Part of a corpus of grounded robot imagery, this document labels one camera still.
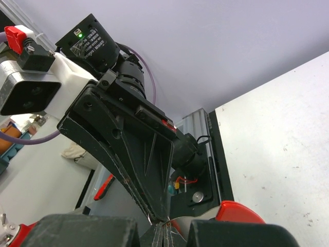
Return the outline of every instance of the white ceiling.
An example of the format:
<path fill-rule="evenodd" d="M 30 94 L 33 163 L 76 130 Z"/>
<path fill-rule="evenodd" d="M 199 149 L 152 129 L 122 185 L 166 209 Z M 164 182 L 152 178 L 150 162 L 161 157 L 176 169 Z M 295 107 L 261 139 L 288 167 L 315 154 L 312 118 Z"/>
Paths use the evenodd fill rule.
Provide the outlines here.
<path fill-rule="evenodd" d="M 146 59 L 156 105 L 173 119 L 212 111 L 329 50 L 328 0 L 14 1 L 54 43 L 93 13 Z"/>

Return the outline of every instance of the black panel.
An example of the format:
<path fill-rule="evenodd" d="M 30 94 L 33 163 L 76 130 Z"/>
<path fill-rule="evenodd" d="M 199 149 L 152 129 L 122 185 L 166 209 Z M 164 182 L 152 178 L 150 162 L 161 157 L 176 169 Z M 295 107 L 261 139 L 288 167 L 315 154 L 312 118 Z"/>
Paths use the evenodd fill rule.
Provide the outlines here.
<path fill-rule="evenodd" d="M 210 135 L 212 136 L 211 142 L 212 142 L 212 148 L 214 151 L 213 153 L 215 156 L 215 163 L 218 172 L 218 182 L 220 184 L 221 199 L 222 201 L 224 200 L 234 201 L 230 176 L 227 169 L 224 147 L 222 143 L 220 129 L 218 126 L 216 112 L 215 111 L 211 112 L 209 114 L 209 118 L 211 121 L 211 124 L 209 125 L 211 126 Z"/>
<path fill-rule="evenodd" d="M 49 215 L 41 219 L 21 247 L 139 246 L 137 223 L 129 218 Z"/>
<path fill-rule="evenodd" d="M 283 227 L 268 224 L 195 220 L 191 223 L 187 247 L 298 247 Z"/>

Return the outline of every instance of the white panel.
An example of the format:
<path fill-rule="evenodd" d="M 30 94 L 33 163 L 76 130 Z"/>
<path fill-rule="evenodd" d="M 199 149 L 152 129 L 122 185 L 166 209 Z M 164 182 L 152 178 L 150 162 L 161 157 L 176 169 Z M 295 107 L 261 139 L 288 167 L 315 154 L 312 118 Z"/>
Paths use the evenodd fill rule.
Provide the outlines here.
<path fill-rule="evenodd" d="M 157 105 L 174 119 L 213 110 L 329 50 L 324 0 L 15 2 L 53 42 L 93 13 L 150 63 Z"/>
<path fill-rule="evenodd" d="M 216 109 L 236 201 L 329 246 L 329 52 Z"/>

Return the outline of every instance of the red clip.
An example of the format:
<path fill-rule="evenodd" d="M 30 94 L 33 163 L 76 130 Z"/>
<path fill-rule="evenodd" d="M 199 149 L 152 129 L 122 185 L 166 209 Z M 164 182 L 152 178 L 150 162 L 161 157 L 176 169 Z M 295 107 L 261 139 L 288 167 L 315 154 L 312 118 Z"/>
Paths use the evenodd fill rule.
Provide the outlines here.
<path fill-rule="evenodd" d="M 26 34 L 13 26 L 5 27 L 5 33 L 9 47 L 14 52 L 22 54 L 24 48 L 23 41 L 27 38 Z"/>
<path fill-rule="evenodd" d="M 176 130 L 176 127 L 173 126 L 173 125 L 172 125 L 171 123 L 169 123 L 168 121 L 166 121 L 166 120 L 162 120 L 162 123 L 163 123 L 163 125 L 167 126 L 168 129 L 170 129 L 170 130 L 172 130 L 172 131 L 174 131 L 174 132 L 177 131 L 177 130 Z"/>
<path fill-rule="evenodd" d="M 265 221 L 246 206 L 233 201 L 223 201 L 216 220 L 265 224 Z"/>

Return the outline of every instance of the red wire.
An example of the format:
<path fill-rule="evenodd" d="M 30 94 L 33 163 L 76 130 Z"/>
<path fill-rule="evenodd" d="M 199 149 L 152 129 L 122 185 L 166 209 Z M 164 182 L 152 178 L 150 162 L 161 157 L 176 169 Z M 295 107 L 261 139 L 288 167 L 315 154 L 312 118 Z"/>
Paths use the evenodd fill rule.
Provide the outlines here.
<path fill-rule="evenodd" d="M 181 184 L 193 184 L 193 183 L 196 183 L 197 182 L 197 179 L 195 180 L 187 180 L 187 179 L 184 179 L 182 178 L 181 176 L 179 176 L 177 179 L 176 179 L 176 183 L 181 183 Z"/>

